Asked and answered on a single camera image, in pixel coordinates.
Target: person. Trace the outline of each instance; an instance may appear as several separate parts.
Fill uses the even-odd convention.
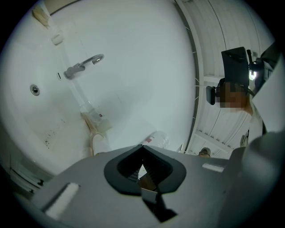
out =
[[[249,84],[251,91],[256,91],[254,81]],[[255,108],[253,94],[246,93],[242,85],[233,82],[225,82],[217,87],[217,101],[220,108],[226,108],[230,112],[243,111],[251,116],[249,122],[249,131],[242,136],[240,146],[245,147],[254,139],[260,137],[264,132],[264,124],[260,114]]]
[[[261,60],[264,62],[263,74],[261,77],[257,76],[255,79],[250,80],[249,90],[234,82],[222,81],[218,84],[216,99],[220,108],[226,108],[230,112],[244,111],[251,116],[249,130],[240,140],[241,147],[247,146],[251,141],[266,133],[262,118],[255,108],[252,99],[270,77],[270,72],[275,68],[279,56],[280,50],[274,42],[262,53]]]
[[[200,152],[199,152],[200,157],[204,158],[210,158],[211,157],[211,150],[207,147],[204,147]]]

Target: bathtub drain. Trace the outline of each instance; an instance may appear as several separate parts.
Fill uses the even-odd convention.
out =
[[[39,87],[37,87],[36,85],[32,84],[32,85],[30,86],[30,90],[31,90],[31,92],[32,92],[33,95],[35,95],[35,96],[40,95],[40,89],[39,89]]]

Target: faucet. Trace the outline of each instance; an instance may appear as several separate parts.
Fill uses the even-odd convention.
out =
[[[72,77],[75,73],[85,70],[85,66],[84,66],[84,65],[85,65],[86,63],[92,61],[92,63],[95,65],[96,63],[98,63],[99,61],[101,61],[103,58],[104,58],[104,55],[103,55],[103,54],[99,54],[99,55],[92,56],[91,58],[86,59],[86,60],[83,61],[82,63],[77,63],[77,64],[75,64],[74,66],[71,66],[71,67],[67,68],[67,70],[64,72],[64,75],[65,75],[67,78],[70,78],[70,77]]]

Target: slatted ceiling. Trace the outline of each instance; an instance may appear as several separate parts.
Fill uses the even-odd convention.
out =
[[[220,152],[221,152],[221,150],[219,150],[219,149],[211,150],[211,158],[216,158],[217,154]]]
[[[206,120],[208,119],[208,115],[209,115],[209,110],[210,110],[210,104],[205,101],[206,99],[204,99],[203,101],[201,101],[203,104],[203,111],[200,113],[200,120],[199,120],[199,123],[198,123],[198,130],[199,131],[202,131],[204,130],[204,126],[206,124]]]
[[[248,23],[252,21],[249,13],[244,13],[248,10],[248,5],[241,1],[235,1],[237,7],[232,8],[235,22],[237,23],[237,29],[240,36],[240,44],[246,49],[251,49],[260,56],[258,37],[254,23]]]
[[[208,65],[210,63],[208,63],[206,53],[203,50],[208,49],[209,54],[211,52],[211,46],[210,46],[209,42],[206,40],[207,36],[208,36],[208,30],[207,30],[207,27],[205,26],[205,22],[201,16],[201,13],[198,10],[196,4],[194,4],[194,2],[187,2],[185,4],[185,7],[193,15],[193,18],[192,18],[193,24],[195,25],[195,28],[197,30],[197,34],[198,34],[199,38],[201,39],[200,42],[203,43],[203,46],[201,46],[201,50],[202,50],[202,57],[203,57],[204,74],[207,75],[207,74],[209,74]]]
[[[202,132],[210,135],[212,129],[214,128],[214,125],[216,123],[216,120],[219,116],[220,110],[219,109],[215,109],[215,108],[210,108],[209,112],[208,112],[208,118],[204,121],[205,125],[202,129]]]
[[[214,83],[214,82],[209,82],[209,81],[204,81],[204,86],[210,86],[210,87],[217,87],[218,83]]]
[[[208,74],[205,73],[205,75],[224,75],[223,62],[220,58],[216,58],[216,56],[226,49],[219,21],[208,0],[194,0],[193,2],[197,6],[201,17],[205,22],[208,37],[204,38],[207,39],[208,44],[211,46],[210,50],[203,49],[206,58],[211,58],[211,61],[208,61],[209,64],[207,65]]]
[[[238,43],[238,34],[236,32],[233,17],[226,7],[226,2],[222,0],[209,0],[216,15],[219,18],[220,25],[224,34],[226,49],[235,48]]]
[[[201,151],[201,149],[203,148],[203,145],[205,144],[206,140],[200,138],[200,137],[197,137],[197,136],[194,136],[194,140],[193,140],[195,143],[193,144],[193,146],[191,147],[191,152],[195,155],[198,155],[199,152]]]
[[[225,153],[223,151],[218,151],[214,156],[211,157],[216,159],[230,159],[231,154]]]
[[[194,154],[192,151],[189,151],[188,154],[189,154],[189,155],[196,155],[196,154]]]
[[[199,102],[202,103],[202,110],[200,112],[200,119],[199,119],[199,122],[198,122],[198,126],[200,126],[203,123],[203,119],[206,119],[208,117],[207,112],[208,112],[209,107],[206,104],[207,101],[206,101],[206,98],[205,98],[206,97],[206,88],[203,89],[203,93],[204,93],[203,94],[204,99],[199,101]]]
[[[247,10],[256,28],[258,37],[258,40],[256,42],[259,44],[261,55],[275,41],[275,39],[268,27],[265,25],[264,21],[258,16],[258,14],[250,7]]]

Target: white bathtub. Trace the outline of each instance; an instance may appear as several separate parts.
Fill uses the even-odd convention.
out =
[[[28,12],[1,54],[1,120],[29,160],[52,175],[80,160],[90,144],[80,116],[88,102],[110,120],[106,136],[113,150],[139,144],[156,130],[170,138],[169,150],[186,145],[195,63],[170,1],[79,1],[54,14],[51,27],[53,21],[63,31],[62,44],[52,44],[50,32]],[[102,62],[65,78],[69,66],[101,53]]]
[[[50,175],[82,159],[89,147],[90,132],[65,69],[48,30],[28,12],[1,54],[0,116],[25,157]],[[39,96],[31,93],[31,84],[39,87]]]

